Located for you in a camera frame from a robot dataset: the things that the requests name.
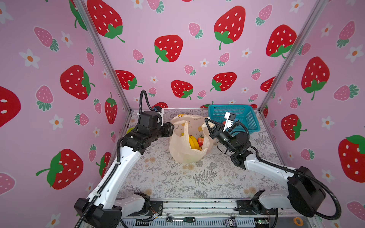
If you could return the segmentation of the banana print plastic bag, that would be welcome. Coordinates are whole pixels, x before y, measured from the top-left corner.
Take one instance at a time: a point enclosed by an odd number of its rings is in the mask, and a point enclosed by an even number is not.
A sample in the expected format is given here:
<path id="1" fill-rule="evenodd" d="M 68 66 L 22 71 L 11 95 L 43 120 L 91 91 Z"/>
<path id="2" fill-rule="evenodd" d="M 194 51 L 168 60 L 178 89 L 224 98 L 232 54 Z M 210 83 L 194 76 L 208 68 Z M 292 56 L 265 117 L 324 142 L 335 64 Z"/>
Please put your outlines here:
<path id="1" fill-rule="evenodd" d="M 211 151 L 216 141 L 210 137 L 206 119 L 181 114 L 171 120 L 175 128 L 169 138 L 169 151 L 175 161 L 197 162 Z"/>

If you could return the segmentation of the yellow fake banana bunch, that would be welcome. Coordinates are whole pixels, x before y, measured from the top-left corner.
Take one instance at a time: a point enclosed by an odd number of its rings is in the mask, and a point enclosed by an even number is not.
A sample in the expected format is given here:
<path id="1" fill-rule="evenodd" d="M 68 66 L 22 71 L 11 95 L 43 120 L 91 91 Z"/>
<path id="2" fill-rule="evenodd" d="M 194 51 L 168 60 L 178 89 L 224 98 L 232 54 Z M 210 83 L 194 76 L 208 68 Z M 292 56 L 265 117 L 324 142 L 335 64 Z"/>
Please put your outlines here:
<path id="1" fill-rule="evenodd" d="M 192 149 L 200 150 L 197 139 L 194 136 L 189 136 L 189 143 Z"/>

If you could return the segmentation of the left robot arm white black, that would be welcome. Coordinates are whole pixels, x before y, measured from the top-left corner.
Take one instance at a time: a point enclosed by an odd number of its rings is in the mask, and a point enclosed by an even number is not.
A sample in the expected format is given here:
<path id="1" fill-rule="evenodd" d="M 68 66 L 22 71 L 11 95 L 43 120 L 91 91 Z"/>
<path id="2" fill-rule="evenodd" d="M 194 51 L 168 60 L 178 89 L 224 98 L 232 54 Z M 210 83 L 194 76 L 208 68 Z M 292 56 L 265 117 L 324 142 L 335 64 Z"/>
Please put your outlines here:
<path id="1" fill-rule="evenodd" d="M 142 157 L 152 142 L 169 138 L 174 125 L 163 121 L 164 109 L 160 106 L 139 111 L 138 123 L 133 130 L 117 142 L 117 156 L 97 187 L 85 198 L 79 198 L 74 205 L 80 218 L 79 228 L 87 223 L 95 228 L 116 228 L 120 221 L 134 213 L 145 215 L 149 212 L 150 197 L 136 192 L 122 200 L 121 206 L 115 201 L 120 188 L 133 166 Z"/>

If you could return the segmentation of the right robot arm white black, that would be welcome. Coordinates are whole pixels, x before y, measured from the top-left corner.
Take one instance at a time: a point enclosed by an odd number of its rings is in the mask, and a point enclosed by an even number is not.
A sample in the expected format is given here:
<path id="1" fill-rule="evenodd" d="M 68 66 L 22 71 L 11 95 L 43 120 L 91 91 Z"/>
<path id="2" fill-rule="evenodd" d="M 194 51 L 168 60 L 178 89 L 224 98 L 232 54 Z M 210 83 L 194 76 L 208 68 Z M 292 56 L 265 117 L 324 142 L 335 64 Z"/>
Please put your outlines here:
<path id="1" fill-rule="evenodd" d="M 294 169 L 261 158 L 258 149 L 250 142 L 248 128 L 241 122 L 234 122 L 233 116 L 229 115 L 225 125 L 206 118 L 210 137 L 226 147 L 235 166 L 264 175 L 285 187 L 283 191 L 258 191 L 248 209 L 258 215 L 271 209 L 294 209 L 308 218 L 317 215 L 337 220 L 341 217 L 341 205 L 335 194 L 308 168 Z"/>

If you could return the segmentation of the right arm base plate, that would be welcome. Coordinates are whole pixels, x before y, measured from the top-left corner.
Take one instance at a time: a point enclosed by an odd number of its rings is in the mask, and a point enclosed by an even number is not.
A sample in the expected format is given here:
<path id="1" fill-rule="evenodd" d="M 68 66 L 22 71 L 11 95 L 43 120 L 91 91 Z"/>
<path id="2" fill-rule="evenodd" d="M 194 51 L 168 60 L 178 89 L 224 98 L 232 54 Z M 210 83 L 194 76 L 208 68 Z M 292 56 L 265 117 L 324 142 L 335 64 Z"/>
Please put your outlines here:
<path id="1" fill-rule="evenodd" d="M 237 201 L 235 209 L 240 215 L 275 215 L 275 209 L 265 209 L 258 201 L 252 202 L 251 199 Z"/>

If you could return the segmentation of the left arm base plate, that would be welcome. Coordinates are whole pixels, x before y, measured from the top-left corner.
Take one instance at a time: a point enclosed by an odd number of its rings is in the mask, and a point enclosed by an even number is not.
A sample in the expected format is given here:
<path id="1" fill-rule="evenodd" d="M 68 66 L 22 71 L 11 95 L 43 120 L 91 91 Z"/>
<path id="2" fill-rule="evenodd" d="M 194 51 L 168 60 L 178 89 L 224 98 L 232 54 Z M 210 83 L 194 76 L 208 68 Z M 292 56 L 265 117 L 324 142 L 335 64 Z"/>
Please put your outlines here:
<path id="1" fill-rule="evenodd" d="M 161 200 L 152 200 L 148 203 L 145 203 L 141 211 L 132 213 L 128 215 L 129 217 L 150 217 L 155 214 L 161 215 L 163 212 L 163 201 Z"/>

